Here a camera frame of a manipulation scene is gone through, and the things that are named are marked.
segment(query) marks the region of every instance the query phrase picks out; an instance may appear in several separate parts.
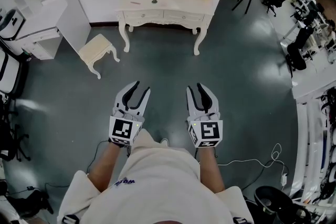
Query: white cable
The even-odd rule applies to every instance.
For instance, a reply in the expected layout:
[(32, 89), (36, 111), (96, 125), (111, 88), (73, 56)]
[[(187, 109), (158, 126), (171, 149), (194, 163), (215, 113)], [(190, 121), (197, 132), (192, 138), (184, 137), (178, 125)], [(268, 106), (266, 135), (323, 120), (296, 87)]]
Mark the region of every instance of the white cable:
[[(280, 147), (280, 151), (274, 151), (277, 145), (279, 145), (279, 147)], [(229, 163), (227, 163), (227, 164), (218, 164), (218, 166), (227, 166), (227, 165), (230, 165), (231, 163), (234, 163), (234, 162), (244, 163), (244, 162), (250, 162), (250, 161), (257, 161), (257, 162), (258, 162), (261, 166), (263, 166), (264, 168), (269, 168), (269, 167), (272, 166), (272, 164), (273, 164), (274, 162), (278, 162), (278, 163), (281, 163), (281, 164), (282, 164), (282, 172), (281, 172), (281, 179), (280, 179), (280, 182), (281, 182), (281, 184), (282, 184), (282, 175), (283, 175), (283, 171), (284, 171), (284, 169), (285, 169), (285, 164), (284, 164), (282, 161), (279, 161), (279, 160), (278, 160), (281, 151), (282, 151), (281, 145), (280, 145), (279, 143), (276, 143), (275, 146), (274, 146), (274, 148), (273, 148), (273, 150), (272, 150), (272, 153), (271, 153), (271, 158), (272, 158), (273, 162), (272, 162), (270, 165), (268, 165), (268, 166), (262, 164), (262, 163), (261, 163), (259, 160), (257, 160), (257, 159), (247, 159), (247, 160), (244, 160), (244, 161), (239, 161), (239, 160), (236, 160), (236, 159), (235, 159), (235, 160), (233, 160), (233, 161), (231, 161), (231, 162), (229, 162)]]

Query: baseboard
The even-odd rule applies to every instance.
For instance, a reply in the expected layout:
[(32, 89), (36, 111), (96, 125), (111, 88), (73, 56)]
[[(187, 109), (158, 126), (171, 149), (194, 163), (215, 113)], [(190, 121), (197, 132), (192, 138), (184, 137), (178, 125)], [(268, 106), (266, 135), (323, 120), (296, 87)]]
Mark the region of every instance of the baseboard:
[[(103, 26), (118, 26), (118, 22), (96, 22), (96, 23), (90, 23), (91, 27), (103, 27)], [(183, 27), (182, 25), (160, 25), (160, 24), (153, 24), (153, 23), (147, 23), (143, 24), (141, 26), (137, 27), (157, 27), (157, 28), (167, 28), (167, 29), (177, 29), (177, 30), (188, 30), (190, 29)]]

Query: forearm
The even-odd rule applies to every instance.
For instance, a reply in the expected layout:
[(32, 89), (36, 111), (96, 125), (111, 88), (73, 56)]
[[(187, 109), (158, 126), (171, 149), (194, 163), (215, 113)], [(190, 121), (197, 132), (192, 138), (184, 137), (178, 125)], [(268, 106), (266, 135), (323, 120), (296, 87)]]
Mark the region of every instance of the forearm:
[(99, 161), (95, 164), (92, 171), (88, 175), (88, 179), (93, 185), (103, 192), (109, 186), (114, 166), (120, 152), (120, 147), (109, 143)]
[(200, 148), (201, 183), (213, 193), (225, 190), (213, 147)]

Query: white stool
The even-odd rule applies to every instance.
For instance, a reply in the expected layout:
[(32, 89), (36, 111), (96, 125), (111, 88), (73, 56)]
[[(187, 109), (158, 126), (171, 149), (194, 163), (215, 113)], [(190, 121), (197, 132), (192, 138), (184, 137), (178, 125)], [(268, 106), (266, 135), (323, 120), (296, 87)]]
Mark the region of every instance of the white stool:
[(106, 52), (108, 54), (112, 52), (116, 62), (120, 61), (120, 59), (117, 58), (117, 50), (102, 34), (96, 35), (78, 52), (80, 58), (87, 64), (89, 70), (97, 75), (98, 79), (100, 79), (101, 76), (99, 72), (93, 68), (93, 64), (101, 59)]

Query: vanity table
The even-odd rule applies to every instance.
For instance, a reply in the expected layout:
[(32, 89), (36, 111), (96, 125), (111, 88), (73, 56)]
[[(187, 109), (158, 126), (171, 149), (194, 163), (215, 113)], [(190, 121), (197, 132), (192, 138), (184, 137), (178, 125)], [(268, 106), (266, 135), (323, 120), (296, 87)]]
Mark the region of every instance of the vanity table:
[(116, 10), (119, 32), (125, 41), (125, 52), (130, 50), (130, 42), (125, 29), (133, 32), (135, 26), (146, 23), (176, 24), (201, 32), (194, 45), (194, 55), (199, 55), (198, 47), (206, 36), (214, 9), (212, 0), (120, 0)]

